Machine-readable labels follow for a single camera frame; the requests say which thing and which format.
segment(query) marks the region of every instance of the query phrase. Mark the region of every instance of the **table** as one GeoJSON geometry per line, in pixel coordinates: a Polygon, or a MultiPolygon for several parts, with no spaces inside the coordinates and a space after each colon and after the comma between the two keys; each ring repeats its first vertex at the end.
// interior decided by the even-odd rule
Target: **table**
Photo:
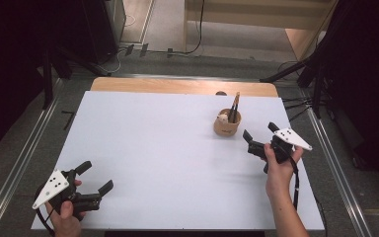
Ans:
{"type": "MultiPolygon", "coordinates": [[[[56,167],[67,170],[91,160],[93,167],[80,177],[82,194],[114,181],[83,228],[273,229],[265,162],[248,154],[242,138],[248,128],[254,139],[270,140],[270,119],[281,128],[289,125],[269,84],[98,78],[84,96],[56,167]],[[233,96],[213,96],[217,90],[241,92],[243,118],[232,137],[212,129],[218,111],[233,102],[233,96]],[[248,96],[254,94],[270,96],[248,96]]],[[[298,167],[299,214],[306,228],[323,229],[302,161],[298,167]]],[[[43,229],[37,219],[33,228],[43,229]]]]}
{"type": "MultiPolygon", "coordinates": [[[[304,59],[330,21],[338,0],[208,0],[204,22],[284,28],[298,60],[304,59]]],[[[199,21],[202,0],[186,0],[184,48],[187,21],[199,21]]]]}

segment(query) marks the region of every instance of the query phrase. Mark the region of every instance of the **beige furniture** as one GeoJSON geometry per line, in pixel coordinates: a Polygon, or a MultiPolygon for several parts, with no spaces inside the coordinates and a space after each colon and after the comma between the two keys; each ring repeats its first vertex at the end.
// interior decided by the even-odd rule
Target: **beige furniture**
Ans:
{"type": "Polygon", "coordinates": [[[227,82],[209,80],[179,80],[154,78],[99,77],[91,91],[121,91],[214,95],[219,91],[229,96],[240,92],[244,96],[278,97],[275,86],[269,83],[227,82]]]}
{"type": "MultiPolygon", "coordinates": [[[[329,23],[338,0],[207,0],[204,22],[285,28],[298,60],[303,59],[329,23]]],[[[199,21],[202,0],[186,0],[187,21],[199,21]]]]}

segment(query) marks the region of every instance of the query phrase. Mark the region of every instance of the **cup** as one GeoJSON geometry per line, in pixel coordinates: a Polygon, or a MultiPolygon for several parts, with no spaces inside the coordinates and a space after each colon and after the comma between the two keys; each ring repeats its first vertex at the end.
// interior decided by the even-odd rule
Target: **cup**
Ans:
{"type": "Polygon", "coordinates": [[[238,130],[238,126],[241,123],[242,116],[239,112],[236,113],[236,122],[226,122],[221,119],[220,115],[229,115],[230,109],[221,110],[214,122],[214,131],[221,136],[232,136],[238,130]]]}

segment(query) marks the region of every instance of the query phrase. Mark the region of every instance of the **gray carpet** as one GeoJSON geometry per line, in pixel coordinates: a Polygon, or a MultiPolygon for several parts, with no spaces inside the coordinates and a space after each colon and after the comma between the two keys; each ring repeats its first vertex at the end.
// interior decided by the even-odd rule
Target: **gray carpet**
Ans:
{"type": "MultiPolygon", "coordinates": [[[[121,56],[121,68],[113,76],[123,74],[149,74],[171,76],[223,77],[237,81],[255,81],[273,75],[280,63],[261,62],[256,60],[226,59],[214,57],[181,57],[167,58],[165,54],[148,53],[139,57],[134,52],[128,57],[121,56]]],[[[104,65],[106,68],[116,68],[115,59],[104,65]]],[[[89,90],[95,76],[87,70],[72,65],[74,74],[70,80],[63,80],[57,106],[43,132],[43,135],[33,153],[32,159],[25,171],[17,189],[0,221],[0,236],[47,236],[45,231],[33,231],[31,225],[35,213],[31,209],[34,193],[37,187],[47,179],[54,168],[58,154],[66,139],[68,130],[63,127],[69,120],[69,115],[62,111],[76,111],[86,90],[89,90]]],[[[300,91],[292,86],[292,80],[282,80],[276,83],[281,98],[300,97],[300,91]]],[[[0,143],[0,189],[12,169],[25,141],[33,130],[41,113],[43,95],[39,95],[23,116],[13,125],[0,143]]],[[[287,111],[288,117],[302,111],[304,107],[287,111]]],[[[373,171],[359,171],[350,161],[350,154],[342,141],[341,133],[324,113],[322,121],[327,127],[331,142],[340,157],[341,165],[347,175],[355,195],[364,210],[379,209],[379,174],[373,171]]],[[[328,236],[356,236],[344,206],[340,191],[334,181],[324,152],[310,123],[307,113],[301,114],[292,123],[292,127],[315,148],[306,152],[304,163],[307,168],[310,183],[316,198],[322,204],[327,220],[328,236]]],[[[379,211],[365,216],[374,236],[379,236],[379,211]]],[[[311,232],[312,236],[325,236],[324,231],[311,232]]],[[[83,236],[104,236],[103,231],[84,230],[83,236]]],[[[266,236],[275,236],[274,231],[268,231],[266,236]]]]}

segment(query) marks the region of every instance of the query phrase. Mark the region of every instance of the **gray floor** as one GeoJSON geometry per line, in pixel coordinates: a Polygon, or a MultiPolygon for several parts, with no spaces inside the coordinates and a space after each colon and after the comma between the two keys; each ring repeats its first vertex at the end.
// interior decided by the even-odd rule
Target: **gray floor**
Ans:
{"type": "MultiPolygon", "coordinates": [[[[153,30],[148,29],[146,40],[153,39],[149,37],[150,31],[153,30]]],[[[285,53],[288,55],[288,48],[288,41],[279,38],[278,43],[275,43],[268,51],[269,53],[273,50],[286,51],[285,53]]],[[[239,58],[228,58],[228,55],[224,54],[222,56],[173,56],[167,58],[165,54],[155,53],[148,53],[145,57],[139,57],[139,53],[135,51],[130,56],[123,56],[123,54],[119,56],[121,67],[113,76],[146,74],[257,81],[260,78],[273,75],[281,62],[289,61],[291,60],[290,57],[293,56],[291,52],[291,55],[287,57],[276,56],[274,59],[269,59],[267,57],[269,53],[253,57],[241,53],[239,58]]],[[[117,64],[113,58],[103,66],[105,68],[116,68],[117,64]]],[[[74,69],[72,78],[70,80],[63,79],[61,83],[57,84],[59,85],[60,93],[57,97],[54,111],[42,132],[37,146],[31,153],[27,169],[19,174],[19,184],[14,189],[14,193],[10,194],[10,201],[8,203],[4,202],[1,207],[4,211],[0,216],[0,236],[47,236],[44,231],[30,229],[35,217],[35,213],[31,209],[34,193],[52,171],[68,134],[68,130],[64,130],[63,127],[66,125],[69,115],[63,114],[62,111],[76,111],[84,92],[89,90],[92,81],[95,79],[95,76],[90,72],[75,66],[73,63],[72,68],[74,69]]],[[[295,84],[296,77],[295,74],[290,75],[287,80],[282,79],[275,83],[278,95],[281,98],[301,97],[300,90],[295,84]]],[[[41,110],[42,101],[43,95],[39,95],[32,101],[0,143],[0,192],[20,154],[24,154],[22,152],[23,146],[43,113],[41,110]]],[[[291,118],[303,109],[304,107],[288,110],[287,115],[291,118]]],[[[353,167],[350,159],[351,154],[343,142],[341,132],[338,130],[336,123],[329,119],[325,108],[321,108],[321,110],[323,116],[321,122],[326,128],[352,192],[363,210],[364,219],[372,235],[379,236],[379,174],[374,171],[360,171],[353,167]]],[[[308,113],[301,114],[291,125],[295,130],[301,131],[306,140],[310,141],[315,147],[312,152],[305,154],[304,163],[315,196],[323,207],[323,213],[328,225],[328,236],[357,236],[348,209],[346,209],[342,199],[339,186],[330,169],[324,149],[319,142],[308,113]]],[[[274,236],[275,233],[268,231],[266,235],[274,236]]],[[[311,235],[325,236],[325,232],[312,231],[311,235]]],[[[104,232],[85,230],[83,236],[104,236],[104,232]]]]}

